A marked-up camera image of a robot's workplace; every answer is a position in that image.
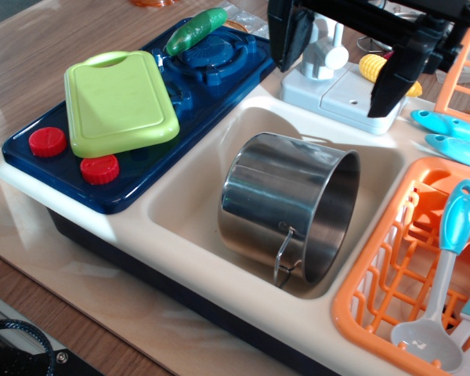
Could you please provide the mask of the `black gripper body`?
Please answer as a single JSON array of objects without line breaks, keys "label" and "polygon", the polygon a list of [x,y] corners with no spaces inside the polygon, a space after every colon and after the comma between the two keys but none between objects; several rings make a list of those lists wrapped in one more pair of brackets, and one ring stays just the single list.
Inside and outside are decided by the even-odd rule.
[{"label": "black gripper body", "polygon": [[447,72],[461,51],[470,29],[470,1],[398,1],[417,10],[419,20],[410,22],[369,1],[292,1],[292,9],[306,9],[344,24],[385,45],[403,46],[419,31],[433,37],[432,48],[421,71]]}]

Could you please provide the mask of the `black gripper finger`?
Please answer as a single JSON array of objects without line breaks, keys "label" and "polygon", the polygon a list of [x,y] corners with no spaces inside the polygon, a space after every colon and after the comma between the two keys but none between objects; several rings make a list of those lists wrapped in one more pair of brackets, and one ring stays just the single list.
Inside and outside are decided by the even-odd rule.
[{"label": "black gripper finger", "polygon": [[369,118],[384,118],[419,79],[428,59],[427,42],[394,45],[371,92]]},{"label": "black gripper finger", "polygon": [[315,12],[308,1],[269,0],[267,19],[272,59],[288,71],[309,44]]}]

